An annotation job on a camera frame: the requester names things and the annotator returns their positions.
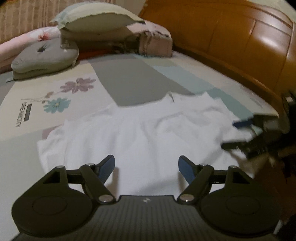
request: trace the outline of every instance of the patterned curtain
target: patterned curtain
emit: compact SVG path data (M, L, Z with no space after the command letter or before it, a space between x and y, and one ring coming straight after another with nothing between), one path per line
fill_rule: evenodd
M54 26L49 21L69 5L85 0L7 0L0 6L0 44L31 30ZM115 3L115 0L99 0Z

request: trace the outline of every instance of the mattress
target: mattress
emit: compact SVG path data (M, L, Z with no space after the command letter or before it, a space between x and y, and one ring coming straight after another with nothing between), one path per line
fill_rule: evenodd
M162 99L167 92L221 98L240 119L276 114L238 82L178 52L172 58L106 55L79 62L67 71L26 81L0 75L0 240L12 239L13 202L44 175L36 142L63 124L109 104L134 106ZM63 106L54 109L59 101Z

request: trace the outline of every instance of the donut-shaped cushion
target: donut-shaped cushion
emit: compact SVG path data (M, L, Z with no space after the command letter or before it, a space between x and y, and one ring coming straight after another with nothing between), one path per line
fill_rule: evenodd
M66 69L75 64L78 55L75 42L68 42L64 48L59 38L35 43L12 62L13 79L22 80Z

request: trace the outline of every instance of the bed frame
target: bed frame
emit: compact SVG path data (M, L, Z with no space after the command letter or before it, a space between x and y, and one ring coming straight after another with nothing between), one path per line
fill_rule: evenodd
M166 27L174 49L240 82L282 112L296 88L296 27L245 0L147 0L140 15Z

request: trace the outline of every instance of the purple flower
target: purple flower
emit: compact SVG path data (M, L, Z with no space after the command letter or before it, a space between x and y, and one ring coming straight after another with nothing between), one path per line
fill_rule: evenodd
M95 79L83 79L77 78L76 83L73 81L68 81L65 85L61 86L63 93L67 93L72 90L72 93L76 93L78 90L82 92L87 92L89 89L92 89L94 86L90 85L91 83L95 82Z

